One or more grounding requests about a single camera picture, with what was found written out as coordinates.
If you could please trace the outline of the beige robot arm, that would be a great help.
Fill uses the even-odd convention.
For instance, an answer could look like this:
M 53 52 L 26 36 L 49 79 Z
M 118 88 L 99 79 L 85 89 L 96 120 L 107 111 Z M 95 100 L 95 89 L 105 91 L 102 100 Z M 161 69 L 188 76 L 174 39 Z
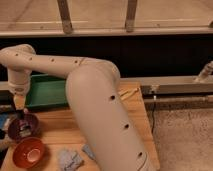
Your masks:
M 107 60 L 38 55 L 28 44 L 0 50 L 14 95 L 29 92 L 30 73 L 66 80 L 66 98 L 101 171 L 156 171 L 118 93 L 120 72 Z

